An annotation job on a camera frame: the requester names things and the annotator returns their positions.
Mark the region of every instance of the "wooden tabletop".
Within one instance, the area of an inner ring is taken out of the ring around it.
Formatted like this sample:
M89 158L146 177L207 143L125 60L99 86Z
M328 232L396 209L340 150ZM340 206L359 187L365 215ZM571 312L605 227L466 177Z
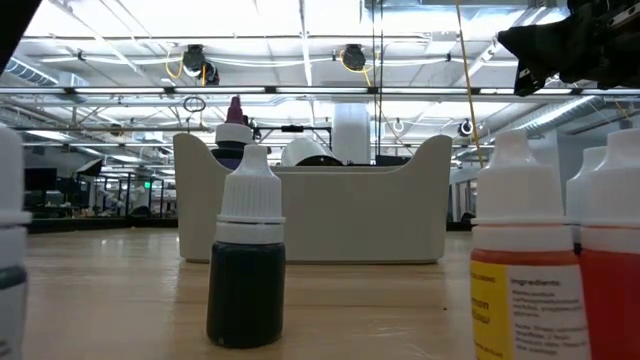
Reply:
M29 238L26 360L472 359L470 236L437 265L287 267L283 338L225 350L205 334L208 265L178 255L177 231Z

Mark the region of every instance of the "yellow label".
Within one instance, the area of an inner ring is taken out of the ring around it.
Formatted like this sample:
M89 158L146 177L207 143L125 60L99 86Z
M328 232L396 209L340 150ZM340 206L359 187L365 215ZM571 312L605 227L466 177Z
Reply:
M512 360L507 266L471 262L471 311L477 360Z

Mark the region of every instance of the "desk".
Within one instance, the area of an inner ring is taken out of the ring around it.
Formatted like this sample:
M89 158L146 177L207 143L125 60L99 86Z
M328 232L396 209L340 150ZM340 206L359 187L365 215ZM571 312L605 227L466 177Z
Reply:
M287 267L283 338L225 350L205 334L208 265L178 254L177 229L29 238L26 360L473 358L470 235L437 265Z

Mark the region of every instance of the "dark green liquid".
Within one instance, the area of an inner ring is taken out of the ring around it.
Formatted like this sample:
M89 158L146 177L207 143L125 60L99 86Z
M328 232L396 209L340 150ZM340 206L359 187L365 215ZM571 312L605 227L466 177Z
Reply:
M284 275L284 244L214 243L207 309L209 339L228 348L253 348L278 340Z

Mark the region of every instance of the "purple bottle cap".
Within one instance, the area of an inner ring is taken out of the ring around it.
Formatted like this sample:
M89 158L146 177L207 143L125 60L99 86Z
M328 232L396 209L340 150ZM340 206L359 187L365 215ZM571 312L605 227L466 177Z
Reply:
M227 110L227 124L240 124L245 125L242 119L242 107L240 106L240 96L234 96L231 98L231 105Z

